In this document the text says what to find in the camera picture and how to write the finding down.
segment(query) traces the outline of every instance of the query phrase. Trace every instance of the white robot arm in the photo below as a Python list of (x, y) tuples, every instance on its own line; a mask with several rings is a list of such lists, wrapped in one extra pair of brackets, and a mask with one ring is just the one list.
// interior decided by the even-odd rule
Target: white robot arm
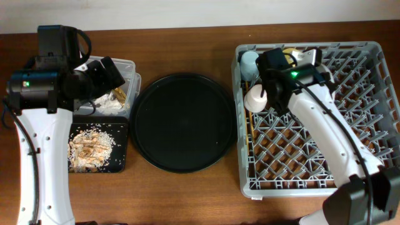
[[(290, 56), (291, 64), (285, 55)], [(260, 96), (266, 91), (268, 103), (278, 115), (291, 112), (307, 128), (338, 187), (322, 210), (302, 217), (298, 223), (375, 224), (392, 219), (400, 200), (399, 168), (385, 169), (335, 106), (333, 78), (321, 64), (321, 50), (312, 49), (304, 55), (297, 62), (292, 54), (278, 48), (256, 60), (262, 79)]]
[[(78, 35), (86, 42), (79, 49)], [(110, 57), (74, 70), (90, 39), (66, 26), (39, 26), (39, 56), (12, 74), (3, 104), (17, 125), (21, 152), (18, 224), (75, 224), (68, 191), (68, 138), (73, 111), (125, 81)]]

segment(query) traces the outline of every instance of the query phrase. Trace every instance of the plastic container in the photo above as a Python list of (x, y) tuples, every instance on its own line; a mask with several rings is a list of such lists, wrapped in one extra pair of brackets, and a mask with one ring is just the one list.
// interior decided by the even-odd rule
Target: plastic container
[(232, 62), (240, 187), (247, 198), (328, 196), (336, 187), (307, 129), (273, 108), (249, 113), (243, 97), (254, 82), (241, 79), (240, 57), (274, 48), (320, 48), (334, 76), (335, 105), (361, 142), (386, 167), (400, 166), (400, 107), (380, 45), (364, 42), (244, 44)]
[[(89, 60), (87, 60), (87, 63), (90, 63), (93, 60), (100, 61), (100, 59), (102, 59), (102, 57), (91, 56)], [(141, 77), (140, 74), (135, 72), (135, 64), (132, 61), (123, 59), (112, 59), (112, 61), (116, 65), (122, 77), (125, 79), (125, 84), (121, 86), (121, 89), (126, 94), (124, 107), (122, 107), (122, 109), (97, 108), (96, 112), (91, 116), (124, 116), (125, 118), (129, 119), (133, 102), (139, 95)], [(92, 112), (93, 107), (87, 103), (75, 111), (74, 115), (88, 115)]]

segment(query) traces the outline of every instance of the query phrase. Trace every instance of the black tray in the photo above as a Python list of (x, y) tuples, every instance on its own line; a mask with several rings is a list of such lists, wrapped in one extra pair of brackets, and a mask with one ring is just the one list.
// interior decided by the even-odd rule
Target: black tray
[(72, 141), (79, 131), (91, 128), (99, 128), (102, 132), (106, 131), (116, 143), (107, 160), (109, 164), (99, 167), (95, 173), (118, 173), (124, 170), (128, 145), (128, 119), (122, 116), (74, 116), (68, 142)]
[(166, 171), (190, 173), (216, 163), (236, 136), (231, 96), (193, 73), (164, 77), (136, 99), (129, 120), (143, 157)]

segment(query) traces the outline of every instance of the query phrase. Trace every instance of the wooden table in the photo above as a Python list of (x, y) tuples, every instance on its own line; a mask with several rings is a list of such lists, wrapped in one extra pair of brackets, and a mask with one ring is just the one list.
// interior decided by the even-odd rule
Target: wooden table
[[(377, 41), (397, 93), (400, 21), (335, 22), (187, 29), (91, 31), (94, 56), (136, 63), (144, 89), (169, 73), (192, 71), (232, 90), (231, 62), (240, 44)], [(0, 36), (0, 90), (14, 70), (37, 54), (35, 34)], [(0, 224), (15, 224), (19, 210), (19, 148), (15, 131), (0, 130)], [(239, 190), (236, 146), (210, 168), (173, 174), (155, 168), (129, 140), (118, 174), (70, 174), (76, 221), (129, 224), (241, 224), (298, 218), (321, 208), (324, 197), (252, 201)], [(400, 216), (386, 224), (399, 224)]]

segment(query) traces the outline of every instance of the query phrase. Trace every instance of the plastic crate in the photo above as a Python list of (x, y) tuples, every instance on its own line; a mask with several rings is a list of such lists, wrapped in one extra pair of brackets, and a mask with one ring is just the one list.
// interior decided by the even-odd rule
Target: plastic crate
[(335, 104), (353, 131), (386, 167), (400, 165), (400, 107), (378, 43), (240, 45), (232, 62), (232, 82), (240, 187), (248, 198), (328, 196), (336, 190), (329, 165), (306, 128), (289, 114), (277, 117), (273, 108), (252, 114), (243, 105), (246, 90), (254, 85), (241, 80), (243, 52), (315, 47), (322, 50), (322, 63), (339, 84)]
[[(93, 60), (100, 61), (102, 57), (91, 56), (87, 60), (86, 64), (92, 62)], [(123, 59), (112, 59), (116, 65), (121, 76), (125, 79), (125, 84), (121, 86), (121, 89), (126, 94), (125, 105), (122, 109), (102, 109), (97, 108), (96, 112), (91, 116), (124, 116), (129, 119), (131, 114), (131, 108), (136, 97), (139, 95), (141, 77), (140, 74), (135, 72), (135, 64), (132, 61)], [(88, 115), (93, 112), (93, 107), (90, 104), (85, 104), (81, 106), (74, 115)]]

